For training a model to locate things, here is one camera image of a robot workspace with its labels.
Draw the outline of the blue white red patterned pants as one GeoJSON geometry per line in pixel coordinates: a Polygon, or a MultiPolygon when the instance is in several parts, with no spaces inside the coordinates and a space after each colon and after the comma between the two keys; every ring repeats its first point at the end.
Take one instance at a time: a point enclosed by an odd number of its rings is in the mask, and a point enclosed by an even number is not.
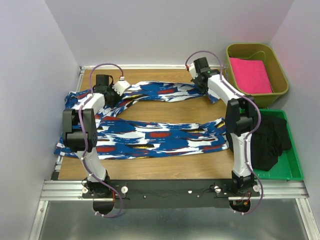
{"type": "Polygon", "coordinates": [[[134,121],[118,115],[139,101],[174,103],[202,97],[194,84],[141,81],[126,90],[115,107],[95,115],[96,151],[100,160],[163,158],[228,149],[224,118],[200,123],[134,121]]]}

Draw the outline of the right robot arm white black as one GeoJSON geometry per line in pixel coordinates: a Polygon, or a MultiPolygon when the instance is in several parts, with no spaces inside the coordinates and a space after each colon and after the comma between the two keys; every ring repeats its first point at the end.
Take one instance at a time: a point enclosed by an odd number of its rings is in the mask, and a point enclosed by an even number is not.
{"type": "Polygon", "coordinates": [[[206,57],[186,65],[191,81],[210,97],[222,100],[226,105],[226,138],[233,151],[234,164],[231,172],[230,191],[241,196],[255,183],[251,161],[252,131],[260,124],[261,116],[252,96],[234,88],[222,75],[221,70],[209,67],[206,57]]]}

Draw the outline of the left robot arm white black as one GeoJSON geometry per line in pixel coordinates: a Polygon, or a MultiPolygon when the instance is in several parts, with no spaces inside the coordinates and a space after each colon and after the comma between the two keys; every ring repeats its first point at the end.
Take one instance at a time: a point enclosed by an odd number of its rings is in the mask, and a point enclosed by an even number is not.
{"type": "Polygon", "coordinates": [[[108,171],[102,166],[97,152],[95,116],[104,107],[115,107],[130,86],[123,75],[114,82],[112,76],[98,74],[96,84],[78,105],[62,113],[63,144],[81,161],[87,174],[85,188],[98,198],[108,198],[113,190],[108,171]]]}

